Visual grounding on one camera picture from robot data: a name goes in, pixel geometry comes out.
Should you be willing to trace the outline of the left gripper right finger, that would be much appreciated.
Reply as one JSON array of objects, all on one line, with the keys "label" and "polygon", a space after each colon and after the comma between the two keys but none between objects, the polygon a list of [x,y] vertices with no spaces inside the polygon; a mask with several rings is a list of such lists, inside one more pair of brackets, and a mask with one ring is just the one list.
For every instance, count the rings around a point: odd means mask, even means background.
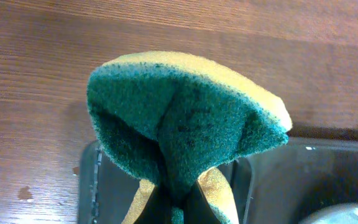
[{"label": "left gripper right finger", "polygon": [[198,182],[195,182],[183,204],[184,224],[221,224],[212,211]]}]

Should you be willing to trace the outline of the green yellow sponge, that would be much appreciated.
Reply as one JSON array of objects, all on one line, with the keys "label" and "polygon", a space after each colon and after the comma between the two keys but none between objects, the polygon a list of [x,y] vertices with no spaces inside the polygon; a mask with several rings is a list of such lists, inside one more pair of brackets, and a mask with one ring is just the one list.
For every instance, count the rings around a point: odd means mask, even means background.
[{"label": "green yellow sponge", "polygon": [[164,185],[172,222],[198,182],[221,223],[239,221],[221,164],[288,142],[292,121],[281,98],[212,60],[181,52],[122,55],[96,68],[87,107],[101,149],[139,179],[123,219],[134,223]]}]

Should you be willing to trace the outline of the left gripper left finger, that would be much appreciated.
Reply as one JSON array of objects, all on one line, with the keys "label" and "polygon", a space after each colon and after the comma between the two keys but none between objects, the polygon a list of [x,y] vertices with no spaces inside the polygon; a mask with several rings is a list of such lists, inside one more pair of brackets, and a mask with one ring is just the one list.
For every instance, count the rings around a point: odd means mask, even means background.
[{"label": "left gripper left finger", "polygon": [[134,224],[172,224],[172,200],[164,185],[153,189]]}]

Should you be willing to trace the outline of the white plate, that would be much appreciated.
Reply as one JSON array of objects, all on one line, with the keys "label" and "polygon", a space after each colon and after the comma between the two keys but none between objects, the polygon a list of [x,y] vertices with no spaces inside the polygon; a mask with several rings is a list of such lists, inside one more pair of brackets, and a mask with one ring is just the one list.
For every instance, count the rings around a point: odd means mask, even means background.
[{"label": "white plate", "polygon": [[358,203],[342,203],[323,208],[299,224],[358,224]]}]

